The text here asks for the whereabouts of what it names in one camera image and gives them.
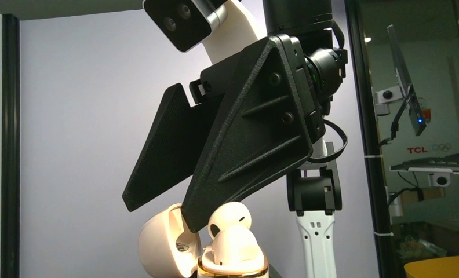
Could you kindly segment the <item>beige earbud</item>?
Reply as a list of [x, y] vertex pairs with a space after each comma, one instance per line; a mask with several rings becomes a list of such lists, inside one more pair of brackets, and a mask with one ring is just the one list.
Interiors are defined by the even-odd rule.
[[233, 225], [251, 228], [252, 216], [243, 203], [229, 202], [220, 206], [210, 216], [207, 228], [211, 239], [215, 239], [219, 232]]

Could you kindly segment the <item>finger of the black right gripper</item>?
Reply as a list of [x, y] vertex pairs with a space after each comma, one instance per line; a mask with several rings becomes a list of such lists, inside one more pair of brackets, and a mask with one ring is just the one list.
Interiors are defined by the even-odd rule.
[[182, 84], [165, 90], [122, 194], [129, 212], [193, 175], [222, 100], [190, 106]]

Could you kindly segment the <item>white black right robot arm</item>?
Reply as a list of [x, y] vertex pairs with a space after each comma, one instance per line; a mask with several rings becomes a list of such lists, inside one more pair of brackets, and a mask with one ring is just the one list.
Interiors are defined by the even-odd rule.
[[264, 1], [266, 31], [240, 1], [144, 1], [173, 46], [202, 45], [210, 66], [168, 87], [122, 198], [129, 211], [184, 180], [184, 199], [142, 227], [151, 277], [278, 277], [243, 200], [285, 178], [306, 277], [336, 277], [334, 215], [342, 208], [326, 116], [348, 52], [330, 1]]

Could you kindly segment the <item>beige earbud charging case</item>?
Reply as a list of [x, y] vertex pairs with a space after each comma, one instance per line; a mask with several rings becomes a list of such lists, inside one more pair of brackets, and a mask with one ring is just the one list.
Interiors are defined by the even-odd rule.
[[138, 252], [151, 277], [270, 277], [271, 267], [251, 229], [233, 225], [202, 245], [174, 204], [142, 227]]

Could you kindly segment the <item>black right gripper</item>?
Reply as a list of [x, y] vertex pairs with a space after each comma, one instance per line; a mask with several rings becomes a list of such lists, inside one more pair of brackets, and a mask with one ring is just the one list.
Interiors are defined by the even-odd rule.
[[325, 133], [304, 52], [295, 37], [263, 38], [212, 64], [191, 83], [196, 105], [223, 95], [185, 195], [190, 231], [300, 166]]

